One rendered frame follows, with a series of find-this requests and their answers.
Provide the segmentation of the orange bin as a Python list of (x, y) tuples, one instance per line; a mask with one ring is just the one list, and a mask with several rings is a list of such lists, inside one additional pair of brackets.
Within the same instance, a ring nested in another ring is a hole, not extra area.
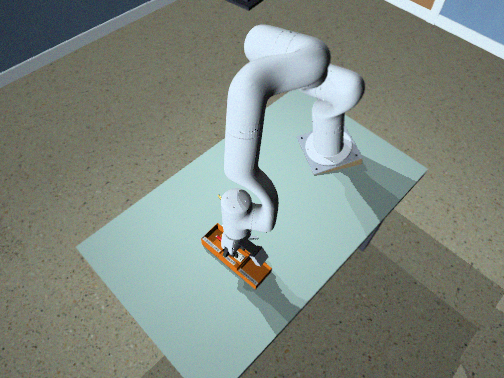
[(250, 253), (240, 248), (237, 251), (245, 256), (242, 262), (239, 262), (231, 255), (226, 258), (223, 257), (222, 255), (226, 247), (223, 249), (221, 247), (221, 241), (216, 237), (216, 235), (219, 235), (222, 238), (223, 232), (223, 227), (217, 223), (201, 238), (202, 245), (256, 290), (270, 274), (271, 267), (265, 262), (261, 267), (257, 266), (249, 256)]

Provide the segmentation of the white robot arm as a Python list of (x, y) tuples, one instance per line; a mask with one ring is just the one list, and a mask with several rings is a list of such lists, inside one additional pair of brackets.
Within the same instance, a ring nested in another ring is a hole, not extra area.
[(306, 153), (318, 164), (335, 165), (351, 152), (344, 116), (362, 98), (365, 82), (358, 73), (330, 64), (330, 50), (323, 41), (290, 30), (257, 25), (247, 34), (244, 51), (251, 62), (236, 74), (228, 92), (224, 172), (262, 204), (252, 202), (247, 191), (233, 188), (223, 194), (221, 210), (224, 233), (243, 238), (239, 245), (261, 267), (269, 256), (245, 236), (250, 230), (272, 231), (278, 214), (277, 190), (258, 167), (268, 99), (296, 89), (317, 98)]

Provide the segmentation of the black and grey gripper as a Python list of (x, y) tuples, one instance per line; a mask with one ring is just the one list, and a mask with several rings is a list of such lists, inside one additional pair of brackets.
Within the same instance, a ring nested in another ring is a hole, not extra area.
[[(249, 239), (249, 237), (251, 236), (251, 231), (249, 232), (249, 234), (247, 236), (245, 236), (247, 239)], [(240, 248), (241, 250), (245, 250), (243, 247), (241, 247), (239, 245), (239, 242), (242, 240), (243, 238), (241, 239), (232, 239), (230, 237), (228, 237), (224, 232), (222, 234), (222, 239), (221, 239), (221, 246), (222, 248), (224, 249), (225, 247), (225, 250), (223, 252), (223, 255), (225, 258), (229, 255), (231, 255), (232, 257), (234, 256), (235, 258), (238, 258), (238, 252), (237, 250)], [(232, 255), (234, 254), (234, 255)]]

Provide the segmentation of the white domino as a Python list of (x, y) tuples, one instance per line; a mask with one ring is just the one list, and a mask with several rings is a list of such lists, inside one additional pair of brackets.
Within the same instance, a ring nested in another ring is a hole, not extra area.
[(235, 259), (237, 259), (239, 262), (242, 262), (244, 258), (245, 258), (245, 256), (243, 254), (241, 254), (240, 252), (238, 252), (238, 258), (235, 258)]

